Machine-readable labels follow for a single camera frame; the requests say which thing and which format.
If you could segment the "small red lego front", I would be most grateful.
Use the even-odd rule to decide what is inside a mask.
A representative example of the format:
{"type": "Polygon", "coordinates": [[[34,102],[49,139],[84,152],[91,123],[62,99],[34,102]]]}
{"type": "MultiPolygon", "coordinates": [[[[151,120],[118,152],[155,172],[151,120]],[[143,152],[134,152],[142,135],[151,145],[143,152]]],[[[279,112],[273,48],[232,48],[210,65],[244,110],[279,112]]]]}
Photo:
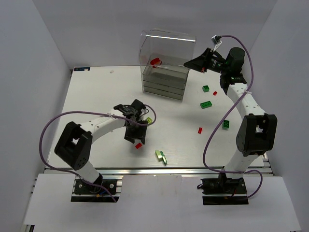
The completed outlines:
{"type": "Polygon", "coordinates": [[[138,143],[135,147],[136,147],[136,149],[139,149],[140,147],[142,147],[142,144],[138,143]]]}

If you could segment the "clear drawer container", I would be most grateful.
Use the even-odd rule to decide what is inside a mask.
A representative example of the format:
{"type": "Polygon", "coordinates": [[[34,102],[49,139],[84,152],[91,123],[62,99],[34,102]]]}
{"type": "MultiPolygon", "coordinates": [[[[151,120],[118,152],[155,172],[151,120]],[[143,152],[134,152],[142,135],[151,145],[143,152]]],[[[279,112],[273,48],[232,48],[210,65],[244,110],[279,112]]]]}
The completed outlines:
{"type": "Polygon", "coordinates": [[[164,29],[143,30],[140,35],[139,62],[142,91],[174,100],[183,100],[196,36],[164,29]],[[160,58],[154,68],[150,61],[160,58]]]}

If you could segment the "green lego plate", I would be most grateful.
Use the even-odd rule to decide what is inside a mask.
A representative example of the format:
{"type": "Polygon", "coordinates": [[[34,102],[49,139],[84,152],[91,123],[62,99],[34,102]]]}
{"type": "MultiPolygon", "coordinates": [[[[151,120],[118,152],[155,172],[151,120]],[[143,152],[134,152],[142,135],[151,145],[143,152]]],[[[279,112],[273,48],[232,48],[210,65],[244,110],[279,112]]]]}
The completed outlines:
{"type": "Polygon", "coordinates": [[[206,108],[212,107],[212,103],[211,101],[202,102],[200,103],[200,107],[201,109],[206,109],[206,108]]]}

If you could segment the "large red lego piece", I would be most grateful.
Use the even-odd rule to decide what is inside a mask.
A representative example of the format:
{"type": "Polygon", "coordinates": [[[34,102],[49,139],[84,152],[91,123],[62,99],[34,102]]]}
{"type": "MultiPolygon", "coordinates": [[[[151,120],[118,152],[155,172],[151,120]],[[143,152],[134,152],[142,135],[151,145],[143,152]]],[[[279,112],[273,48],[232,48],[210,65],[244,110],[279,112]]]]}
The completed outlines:
{"type": "Polygon", "coordinates": [[[150,64],[156,68],[157,66],[161,65],[162,61],[160,60],[160,58],[154,58],[150,61],[150,64]]]}

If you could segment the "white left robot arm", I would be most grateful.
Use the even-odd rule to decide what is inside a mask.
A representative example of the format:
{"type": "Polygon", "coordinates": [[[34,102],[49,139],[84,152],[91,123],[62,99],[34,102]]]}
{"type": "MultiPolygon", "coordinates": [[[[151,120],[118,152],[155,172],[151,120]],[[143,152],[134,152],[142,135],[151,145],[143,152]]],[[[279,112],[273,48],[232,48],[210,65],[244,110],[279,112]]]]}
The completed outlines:
{"type": "Polygon", "coordinates": [[[126,129],[124,139],[145,144],[147,120],[143,119],[146,106],[135,99],[130,105],[119,104],[106,116],[99,116],[85,123],[68,123],[56,146],[55,154],[67,163],[85,181],[100,185],[101,174],[89,161],[91,146],[100,137],[116,129],[126,129]]]}

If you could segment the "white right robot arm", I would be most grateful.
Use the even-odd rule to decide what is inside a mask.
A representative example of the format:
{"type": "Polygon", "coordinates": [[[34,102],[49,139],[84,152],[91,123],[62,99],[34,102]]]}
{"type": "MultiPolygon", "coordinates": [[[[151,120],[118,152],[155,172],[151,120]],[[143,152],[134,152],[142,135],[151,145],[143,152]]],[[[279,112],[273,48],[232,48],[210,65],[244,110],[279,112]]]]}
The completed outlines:
{"type": "Polygon", "coordinates": [[[274,114],[266,113],[250,93],[252,84],[242,74],[247,57],[247,50],[239,47],[231,48],[226,58],[207,48],[199,57],[184,63],[194,71],[219,73],[221,89],[233,102],[231,108],[237,109],[242,118],[236,135],[237,150],[219,171],[217,185],[222,189],[239,183],[251,163],[274,146],[278,120],[274,114]]]}

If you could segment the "lime green lego brick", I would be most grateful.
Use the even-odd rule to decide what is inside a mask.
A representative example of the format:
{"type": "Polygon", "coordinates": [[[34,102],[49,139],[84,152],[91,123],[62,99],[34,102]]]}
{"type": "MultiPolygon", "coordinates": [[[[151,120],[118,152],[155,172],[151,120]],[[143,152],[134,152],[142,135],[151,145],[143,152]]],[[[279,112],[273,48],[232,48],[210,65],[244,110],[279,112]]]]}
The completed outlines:
{"type": "Polygon", "coordinates": [[[150,117],[147,117],[146,120],[148,124],[151,124],[153,122],[153,120],[150,117]]]}

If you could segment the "small green lego cube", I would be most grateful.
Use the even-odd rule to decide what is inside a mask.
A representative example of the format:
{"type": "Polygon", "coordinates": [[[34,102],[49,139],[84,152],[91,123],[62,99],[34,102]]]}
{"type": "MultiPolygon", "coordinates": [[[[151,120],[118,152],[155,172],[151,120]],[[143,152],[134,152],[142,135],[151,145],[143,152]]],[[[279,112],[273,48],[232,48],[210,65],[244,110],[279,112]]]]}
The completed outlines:
{"type": "Polygon", "coordinates": [[[209,92],[210,88],[208,85],[202,87],[203,92],[209,92]]]}

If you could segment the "light green lego assembly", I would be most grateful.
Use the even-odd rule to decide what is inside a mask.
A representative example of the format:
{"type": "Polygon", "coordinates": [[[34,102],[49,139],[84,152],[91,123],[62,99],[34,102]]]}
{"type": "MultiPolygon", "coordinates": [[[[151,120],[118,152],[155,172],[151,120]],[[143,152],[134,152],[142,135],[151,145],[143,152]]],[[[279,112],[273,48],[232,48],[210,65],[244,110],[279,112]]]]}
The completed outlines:
{"type": "Polygon", "coordinates": [[[163,151],[155,150],[155,154],[160,161],[163,161],[164,165],[167,165],[168,161],[163,153],[163,151]]]}

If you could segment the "dark green lego brick right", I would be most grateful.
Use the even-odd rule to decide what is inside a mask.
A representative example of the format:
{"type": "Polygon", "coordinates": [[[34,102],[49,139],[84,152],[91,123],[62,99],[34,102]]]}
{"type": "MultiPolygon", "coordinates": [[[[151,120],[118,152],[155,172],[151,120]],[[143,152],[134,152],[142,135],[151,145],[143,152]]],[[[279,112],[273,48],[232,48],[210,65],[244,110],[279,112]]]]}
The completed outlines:
{"type": "Polygon", "coordinates": [[[230,126],[230,121],[225,119],[225,120],[222,122],[222,129],[223,129],[223,130],[228,130],[228,129],[229,129],[229,126],[230,126]]]}

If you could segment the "blue label left corner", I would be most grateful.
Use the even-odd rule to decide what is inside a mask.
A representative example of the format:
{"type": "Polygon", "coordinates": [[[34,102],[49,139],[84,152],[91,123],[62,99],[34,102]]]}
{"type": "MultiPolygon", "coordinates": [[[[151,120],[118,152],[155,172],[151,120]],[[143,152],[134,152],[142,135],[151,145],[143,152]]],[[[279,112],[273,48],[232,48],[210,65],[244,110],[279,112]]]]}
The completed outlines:
{"type": "Polygon", "coordinates": [[[86,71],[89,71],[90,70],[90,67],[75,67],[73,69],[74,72],[86,72],[86,71]]]}

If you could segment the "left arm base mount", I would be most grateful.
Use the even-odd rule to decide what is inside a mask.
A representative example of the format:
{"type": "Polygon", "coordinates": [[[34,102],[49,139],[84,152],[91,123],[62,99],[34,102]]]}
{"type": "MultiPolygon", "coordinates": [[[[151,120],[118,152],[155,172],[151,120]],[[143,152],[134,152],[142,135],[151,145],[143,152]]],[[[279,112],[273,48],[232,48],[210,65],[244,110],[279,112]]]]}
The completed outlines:
{"type": "Polygon", "coordinates": [[[76,203],[116,203],[121,193],[122,177],[104,175],[101,186],[103,188],[89,185],[81,178],[76,177],[70,201],[76,203]]]}

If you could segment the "aluminium table front rail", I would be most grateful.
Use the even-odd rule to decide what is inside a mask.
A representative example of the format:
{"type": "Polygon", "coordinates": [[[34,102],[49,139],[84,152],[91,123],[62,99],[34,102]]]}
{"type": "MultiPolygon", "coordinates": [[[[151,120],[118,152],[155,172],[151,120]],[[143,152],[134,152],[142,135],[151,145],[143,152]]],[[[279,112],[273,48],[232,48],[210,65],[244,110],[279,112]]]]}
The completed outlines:
{"type": "Polygon", "coordinates": [[[217,174],[206,168],[192,169],[98,169],[103,175],[124,175],[124,174],[217,174]]]}

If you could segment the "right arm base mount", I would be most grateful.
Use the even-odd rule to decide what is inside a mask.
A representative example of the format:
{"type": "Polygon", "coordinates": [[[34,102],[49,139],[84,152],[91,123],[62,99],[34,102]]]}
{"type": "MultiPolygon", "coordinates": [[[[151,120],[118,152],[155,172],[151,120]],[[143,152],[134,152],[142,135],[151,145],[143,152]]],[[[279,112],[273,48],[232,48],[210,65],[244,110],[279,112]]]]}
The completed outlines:
{"type": "Polygon", "coordinates": [[[247,189],[243,178],[204,178],[197,186],[202,190],[203,205],[248,205],[247,189]]]}

